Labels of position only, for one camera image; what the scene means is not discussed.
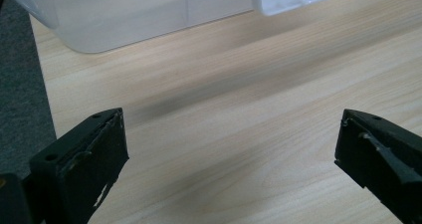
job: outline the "black plastic part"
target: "black plastic part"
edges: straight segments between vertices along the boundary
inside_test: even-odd
[[[33,223],[21,180],[15,174],[0,174],[0,217],[0,223]]]
[[[422,223],[422,137],[382,117],[345,110],[335,158],[403,223]]]
[[[87,223],[127,160],[122,110],[99,112],[35,155],[27,184],[43,192],[48,224]]]

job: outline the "translucent plastic bin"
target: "translucent plastic bin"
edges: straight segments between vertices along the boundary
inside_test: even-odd
[[[272,15],[316,0],[17,1],[70,48],[97,53],[252,10],[252,1]]]

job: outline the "carpeted floor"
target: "carpeted floor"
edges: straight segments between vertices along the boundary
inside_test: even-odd
[[[0,173],[29,174],[28,161],[56,139],[28,13],[0,10]]]

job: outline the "wooden table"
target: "wooden table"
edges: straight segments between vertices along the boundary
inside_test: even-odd
[[[399,222],[333,154],[344,109],[422,135],[422,0],[250,12],[96,55],[33,27],[58,136],[124,110],[130,161],[91,223]]]

